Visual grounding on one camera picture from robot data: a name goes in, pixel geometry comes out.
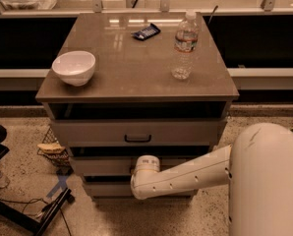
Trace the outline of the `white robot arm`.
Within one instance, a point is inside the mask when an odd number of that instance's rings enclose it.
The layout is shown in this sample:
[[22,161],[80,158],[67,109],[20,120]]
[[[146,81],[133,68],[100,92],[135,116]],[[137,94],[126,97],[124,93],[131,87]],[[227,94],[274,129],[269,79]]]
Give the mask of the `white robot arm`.
[[164,171],[141,156],[131,178],[139,200],[223,184],[230,236],[293,236],[293,132],[280,125],[251,125],[233,145]]

